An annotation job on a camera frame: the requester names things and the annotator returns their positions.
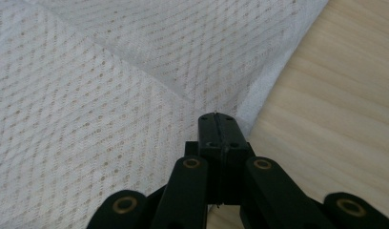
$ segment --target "white fabric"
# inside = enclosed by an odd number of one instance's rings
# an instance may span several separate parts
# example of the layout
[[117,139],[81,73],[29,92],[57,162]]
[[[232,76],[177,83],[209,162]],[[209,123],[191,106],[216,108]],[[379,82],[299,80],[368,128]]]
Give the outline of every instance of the white fabric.
[[165,184],[200,115],[245,135],[326,0],[0,1],[0,228]]

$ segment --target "textured fabric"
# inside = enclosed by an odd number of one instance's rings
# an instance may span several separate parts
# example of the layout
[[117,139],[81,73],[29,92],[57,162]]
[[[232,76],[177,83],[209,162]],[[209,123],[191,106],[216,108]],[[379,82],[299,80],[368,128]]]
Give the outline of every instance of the textured fabric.
[[165,184],[200,115],[249,133],[326,0],[0,1],[0,228]]

